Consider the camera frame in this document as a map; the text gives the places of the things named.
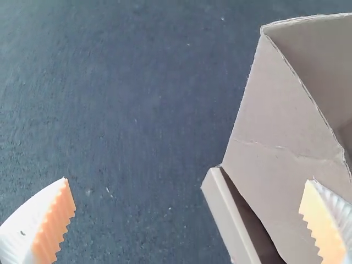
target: cardboard edge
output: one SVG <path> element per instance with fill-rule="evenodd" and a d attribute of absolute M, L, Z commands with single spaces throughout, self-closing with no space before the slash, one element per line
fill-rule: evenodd
<path fill-rule="evenodd" d="M 220 168 L 209 169 L 201 190 L 231 259 L 236 263 L 260 264 L 259 256 Z"/>
<path fill-rule="evenodd" d="M 276 27 L 288 27 L 296 23 L 304 23 L 307 21 L 321 21 L 321 20 L 333 20 L 351 16 L 352 13 L 337 13 L 337 14 L 317 14 L 310 16 L 300 16 L 297 18 L 289 18 L 279 21 L 274 21 L 260 27 L 260 33 L 266 34 L 268 29 Z"/>

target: dark blue carpet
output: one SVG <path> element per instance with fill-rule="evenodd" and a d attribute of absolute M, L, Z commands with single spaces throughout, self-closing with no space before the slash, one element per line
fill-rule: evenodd
<path fill-rule="evenodd" d="M 0 219 L 65 176 L 77 212 L 58 263 L 229 263 L 200 185 L 226 149 L 259 26 L 351 10 L 1 1 Z"/>

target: crack in cardboard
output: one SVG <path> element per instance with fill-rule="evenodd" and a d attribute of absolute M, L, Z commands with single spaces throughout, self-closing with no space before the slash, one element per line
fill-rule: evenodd
<path fill-rule="evenodd" d="M 333 159 L 324 159 L 324 158 L 317 158 L 317 157 L 311 157 L 311 156 L 306 156 L 306 155 L 302 155 L 302 154 L 297 154 L 295 152 L 293 152 L 292 150 L 290 150 L 289 148 L 287 147 L 283 147 L 283 146 L 269 146 L 269 145 L 265 145 L 265 144 L 262 144 L 260 142 L 257 142 L 257 141 L 243 141 L 243 140 L 239 140 L 239 139 L 234 139 L 236 142 L 238 143 L 241 143 L 241 144 L 244 144 L 244 145 L 249 145 L 249 146 L 259 146 L 259 147 L 262 147 L 264 149 L 267 149 L 267 150 L 270 150 L 270 151 L 283 151 L 283 152 L 286 152 L 288 154 L 290 154 L 291 156 L 293 156 L 294 158 L 300 160 L 309 160 L 309 161 L 314 161 L 314 162 L 332 162 L 332 163 L 335 163 L 335 164 L 338 164 L 338 165 L 344 165 L 345 162 L 339 162 L 339 161 L 336 161 L 336 160 L 333 160 Z"/>

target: cardboard flap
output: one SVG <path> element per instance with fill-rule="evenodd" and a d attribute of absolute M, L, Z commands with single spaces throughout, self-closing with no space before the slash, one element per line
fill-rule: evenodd
<path fill-rule="evenodd" d="M 351 28 L 352 13 L 296 18 L 262 27 L 333 129 L 352 119 Z"/>
<path fill-rule="evenodd" d="M 222 163 L 289 264 L 321 262 L 298 216 L 307 179 L 352 202 L 351 29 L 351 14 L 262 28 Z"/>
<path fill-rule="evenodd" d="M 201 189 L 234 263 L 284 264 L 263 225 L 220 168 L 208 171 Z"/>

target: cardboard box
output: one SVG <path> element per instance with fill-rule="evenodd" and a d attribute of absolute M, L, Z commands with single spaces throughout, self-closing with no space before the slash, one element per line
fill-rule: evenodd
<path fill-rule="evenodd" d="M 223 159 L 223 169 L 288 264 L 321 263 L 298 214 L 307 179 L 352 202 L 351 30 L 352 14 L 261 28 Z"/>
<path fill-rule="evenodd" d="M 208 171 L 201 189 L 233 263 L 284 263 L 263 225 L 221 168 Z"/>

